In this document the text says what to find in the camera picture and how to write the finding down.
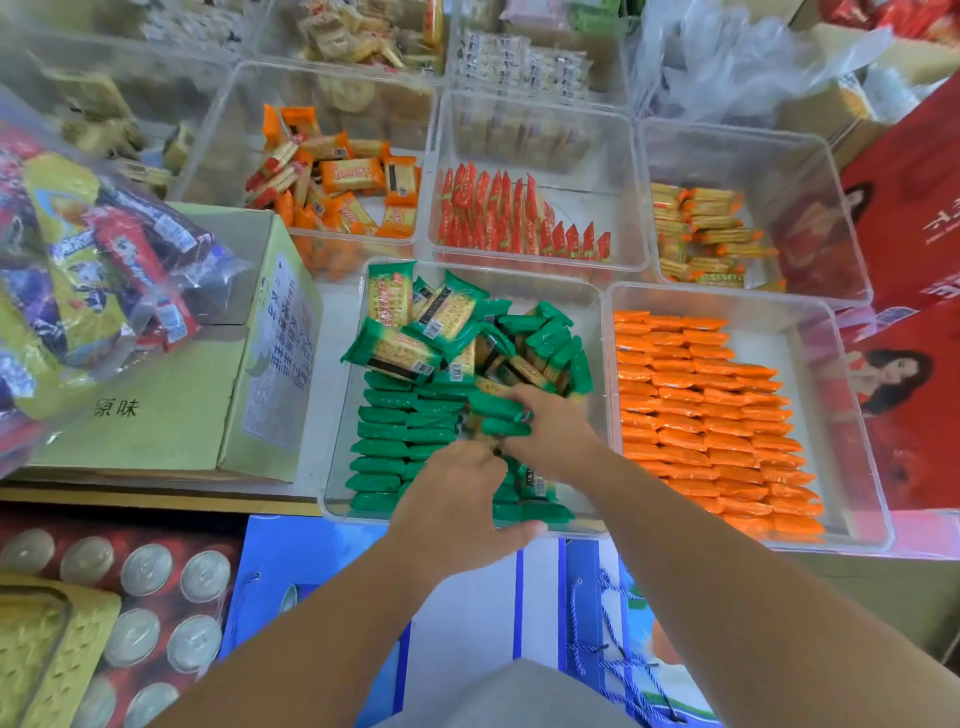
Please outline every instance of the stacked packets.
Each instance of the stacked packets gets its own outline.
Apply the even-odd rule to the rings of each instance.
[[[593,391],[587,356],[573,321],[540,302],[511,315],[511,302],[449,271],[434,289],[413,280],[414,263],[370,266],[371,316],[344,359],[366,367],[368,406],[359,409],[356,475],[347,487],[356,512],[385,514],[433,452],[461,435],[498,451],[503,437],[529,435],[531,413],[504,399],[515,384],[582,399]],[[505,458],[507,475],[493,497],[502,522],[565,523],[555,484]]]

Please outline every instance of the can lid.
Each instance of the can lid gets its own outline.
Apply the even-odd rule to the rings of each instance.
[[[60,562],[60,578],[71,584],[92,587],[113,566],[113,546],[100,536],[87,536],[67,549]]]
[[[117,618],[104,648],[104,659],[114,667],[145,660],[160,639],[160,618],[149,609],[131,609]]]
[[[180,693],[170,683],[153,683],[133,696],[123,728],[143,728],[170,706]]]
[[[177,672],[197,672],[220,651],[220,622],[210,615],[195,615],[182,621],[167,643],[167,659]]]
[[[0,551],[0,570],[22,576],[43,571],[54,557],[54,537],[42,528],[16,534]]]
[[[180,591],[195,604],[216,599],[229,583],[230,561],[220,551],[201,551],[186,563],[180,575]]]
[[[120,586],[130,596],[151,595],[167,583],[174,570],[170,549],[161,544],[146,544],[135,550],[120,570]]]
[[[106,728],[117,707],[117,691],[106,677],[94,677],[86,688],[70,728]]]

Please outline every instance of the clear plastic bag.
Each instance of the clear plastic bag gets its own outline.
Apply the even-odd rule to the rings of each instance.
[[[772,127],[777,107],[872,63],[893,43],[872,31],[823,59],[816,44],[775,16],[757,23],[721,0],[648,0],[629,43],[637,116]]]
[[[0,86],[0,476],[104,382],[194,336],[185,293],[225,304],[249,267]]]

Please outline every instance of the box label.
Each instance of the box label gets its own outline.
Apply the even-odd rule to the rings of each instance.
[[[283,254],[277,254],[265,287],[267,293],[258,303],[259,324],[253,343],[258,358],[250,373],[243,431],[293,450],[300,445],[309,399],[317,345],[310,332],[315,322],[297,271]]]

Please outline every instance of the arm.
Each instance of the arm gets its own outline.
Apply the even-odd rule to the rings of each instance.
[[[533,435],[504,449],[590,499],[725,725],[956,725],[960,680],[895,630],[613,453],[578,405],[512,392]]]
[[[506,472],[479,443],[435,453],[380,541],[241,645],[153,728],[352,726],[394,642],[433,589],[546,530],[542,522],[493,527],[493,492]]]

